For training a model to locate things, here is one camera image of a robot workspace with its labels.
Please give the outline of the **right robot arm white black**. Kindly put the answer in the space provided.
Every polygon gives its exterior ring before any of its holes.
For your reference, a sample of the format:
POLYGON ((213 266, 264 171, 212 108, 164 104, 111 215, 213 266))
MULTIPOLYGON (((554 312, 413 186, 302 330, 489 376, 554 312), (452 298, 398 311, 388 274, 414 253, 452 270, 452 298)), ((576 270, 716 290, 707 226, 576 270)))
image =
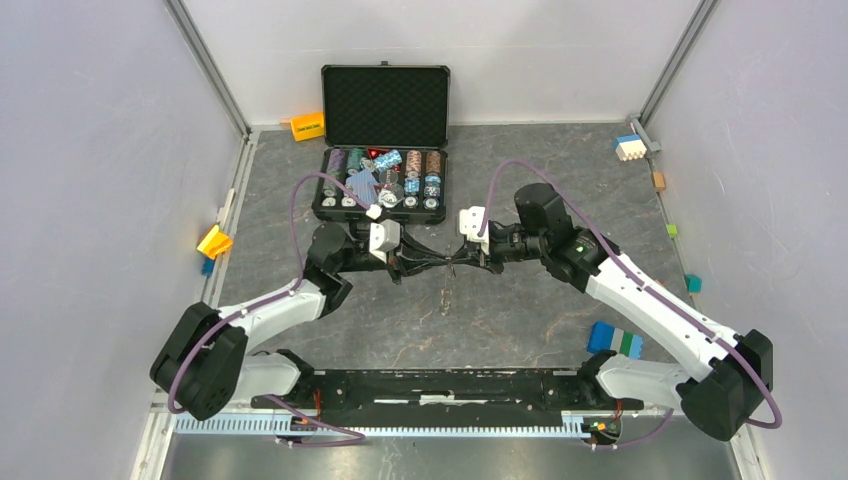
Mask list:
POLYGON ((509 226, 488 219, 483 206, 460 211, 458 231, 479 267, 500 273, 508 262, 537 260, 554 279, 630 320, 674 359, 646 361, 609 349, 594 354, 577 382, 585 405, 639 400, 680 411, 704 434, 729 441, 756 423, 752 416, 762 404, 775 404, 774 347, 765 334, 740 334, 672 294, 597 230, 574 225, 550 184, 526 185, 514 200, 520 221, 509 226))

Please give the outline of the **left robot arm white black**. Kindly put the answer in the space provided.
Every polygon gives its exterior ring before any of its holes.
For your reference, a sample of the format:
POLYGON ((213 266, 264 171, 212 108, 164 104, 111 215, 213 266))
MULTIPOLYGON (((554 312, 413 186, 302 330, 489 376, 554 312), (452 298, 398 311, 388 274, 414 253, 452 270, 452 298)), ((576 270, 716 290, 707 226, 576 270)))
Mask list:
POLYGON ((350 228, 323 224, 289 284, 231 306, 188 306, 153 361, 150 378, 166 392, 171 413, 196 420, 213 417, 234 397, 266 393, 302 407, 313 397, 313 379, 280 354, 249 359, 256 346, 336 311, 352 290, 344 272, 385 271, 399 283, 448 262, 448 255, 422 245, 392 220, 350 228))

